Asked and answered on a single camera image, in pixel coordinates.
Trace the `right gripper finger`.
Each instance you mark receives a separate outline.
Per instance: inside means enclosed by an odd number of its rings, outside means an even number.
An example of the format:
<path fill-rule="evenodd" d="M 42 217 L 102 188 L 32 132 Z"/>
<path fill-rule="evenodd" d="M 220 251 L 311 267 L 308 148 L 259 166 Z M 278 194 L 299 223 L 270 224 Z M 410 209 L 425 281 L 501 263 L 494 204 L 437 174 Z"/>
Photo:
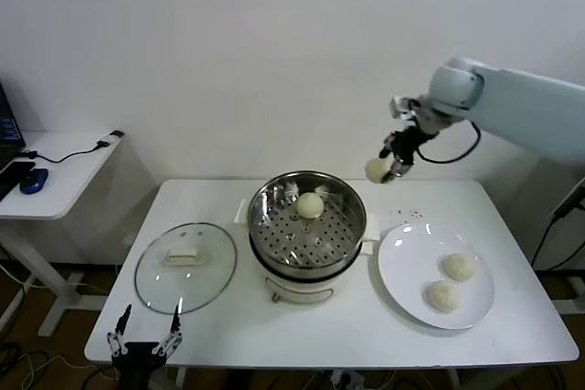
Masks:
<path fill-rule="evenodd" d="M 384 167 L 386 172 L 383 175 L 383 182 L 389 183 L 397 178 L 402 178 L 412 167 L 412 162 L 404 162 L 401 159 L 385 159 Z"/>
<path fill-rule="evenodd" d="M 394 156 L 393 143 L 395 141 L 395 133 L 392 132 L 383 142 L 382 149 L 378 153 L 380 159 L 388 159 Z"/>

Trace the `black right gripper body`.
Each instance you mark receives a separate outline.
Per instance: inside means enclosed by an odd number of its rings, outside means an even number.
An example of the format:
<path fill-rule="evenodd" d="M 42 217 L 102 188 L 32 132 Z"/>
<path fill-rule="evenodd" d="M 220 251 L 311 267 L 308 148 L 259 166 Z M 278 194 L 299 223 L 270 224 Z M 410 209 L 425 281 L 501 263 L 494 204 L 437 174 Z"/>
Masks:
<path fill-rule="evenodd" d="M 390 150 L 394 158 L 404 164 L 414 164 L 414 154 L 420 146 L 430 141 L 432 136 L 417 127 L 407 127 L 404 131 L 391 134 Z"/>

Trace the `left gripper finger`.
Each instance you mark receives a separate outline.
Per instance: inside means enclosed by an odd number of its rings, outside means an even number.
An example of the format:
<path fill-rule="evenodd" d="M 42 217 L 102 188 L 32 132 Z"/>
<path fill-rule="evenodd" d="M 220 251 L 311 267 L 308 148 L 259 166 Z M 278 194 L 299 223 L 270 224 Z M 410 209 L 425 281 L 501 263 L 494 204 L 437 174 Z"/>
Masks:
<path fill-rule="evenodd" d="M 125 347 L 123 335 L 130 319 L 132 305 L 128 304 L 122 316 L 118 319 L 114 330 L 107 333 L 107 343 L 110 346 L 111 356 L 119 357 L 128 353 Z"/>
<path fill-rule="evenodd" d="M 176 305 L 170 331 L 166 337 L 155 346 L 153 354 L 157 357 L 170 357 L 179 347 L 182 340 L 183 334 L 181 332 L 179 305 Z"/>

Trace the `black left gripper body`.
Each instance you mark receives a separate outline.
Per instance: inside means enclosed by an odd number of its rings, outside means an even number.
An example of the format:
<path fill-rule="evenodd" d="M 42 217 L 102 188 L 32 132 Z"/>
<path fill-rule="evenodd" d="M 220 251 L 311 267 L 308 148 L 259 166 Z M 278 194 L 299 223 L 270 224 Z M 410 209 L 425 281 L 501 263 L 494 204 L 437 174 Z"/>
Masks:
<path fill-rule="evenodd" d="M 119 372 L 117 388 L 121 390 L 147 390 L 152 373 L 165 365 L 165 357 L 154 352 L 157 343 L 127 343 L 127 353 L 112 357 Z"/>

